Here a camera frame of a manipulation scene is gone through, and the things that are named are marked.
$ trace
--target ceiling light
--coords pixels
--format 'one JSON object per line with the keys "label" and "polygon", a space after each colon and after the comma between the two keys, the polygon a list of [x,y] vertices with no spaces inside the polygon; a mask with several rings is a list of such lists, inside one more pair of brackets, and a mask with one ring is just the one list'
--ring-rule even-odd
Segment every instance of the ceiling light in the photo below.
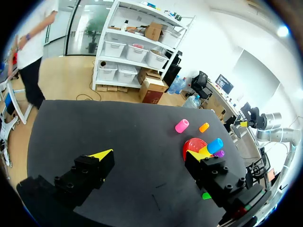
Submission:
{"label": "ceiling light", "polygon": [[281,26],[276,33],[280,37],[285,37],[288,35],[288,28],[286,26]]}

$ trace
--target wristwatch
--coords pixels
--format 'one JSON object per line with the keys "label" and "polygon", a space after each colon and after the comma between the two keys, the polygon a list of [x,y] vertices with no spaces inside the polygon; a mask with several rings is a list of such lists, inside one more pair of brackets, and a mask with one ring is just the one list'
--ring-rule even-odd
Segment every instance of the wristwatch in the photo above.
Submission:
{"label": "wristwatch", "polygon": [[25,36],[25,38],[27,39],[27,41],[30,40],[30,35],[29,35],[29,33]]}

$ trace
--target green block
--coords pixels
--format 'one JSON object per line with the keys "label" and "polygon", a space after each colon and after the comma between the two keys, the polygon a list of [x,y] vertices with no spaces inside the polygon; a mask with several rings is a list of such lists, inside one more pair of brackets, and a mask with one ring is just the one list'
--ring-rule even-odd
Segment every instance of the green block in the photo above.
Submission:
{"label": "green block", "polygon": [[212,197],[210,196],[210,194],[208,192],[205,192],[202,194],[202,199],[203,200],[208,200],[211,199]]}

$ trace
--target orange cup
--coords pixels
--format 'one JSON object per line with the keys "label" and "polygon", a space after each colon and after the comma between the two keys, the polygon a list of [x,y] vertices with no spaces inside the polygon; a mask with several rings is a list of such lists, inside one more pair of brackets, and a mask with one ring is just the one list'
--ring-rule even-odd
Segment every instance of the orange cup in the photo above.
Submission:
{"label": "orange cup", "polygon": [[199,128],[199,130],[200,130],[200,132],[205,132],[207,129],[209,128],[209,123],[205,123],[205,124],[203,124],[200,128]]}

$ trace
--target water bottle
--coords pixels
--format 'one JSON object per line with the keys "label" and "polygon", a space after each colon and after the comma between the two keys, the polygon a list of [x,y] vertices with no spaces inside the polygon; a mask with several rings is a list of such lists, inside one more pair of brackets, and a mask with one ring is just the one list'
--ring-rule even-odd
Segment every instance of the water bottle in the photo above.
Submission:
{"label": "water bottle", "polygon": [[183,107],[186,108],[199,108],[201,105],[200,96],[190,96],[186,102],[183,104]]}
{"label": "water bottle", "polygon": [[178,85],[178,88],[177,88],[177,90],[176,90],[176,94],[180,94],[181,93],[181,91],[185,88],[185,86],[186,86],[186,82],[185,82],[185,77],[183,78],[183,80],[179,80],[180,81],[180,83],[179,83],[179,85]]}
{"label": "water bottle", "polygon": [[178,81],[179,81],[179,76],[177,75],[176,78],[174,79],[174,81],[172,82],[172,84],[170,85],[168,91],[167,91],[169,94],[174,94],[175,93],[175,91],[178,88],[177,87]]}

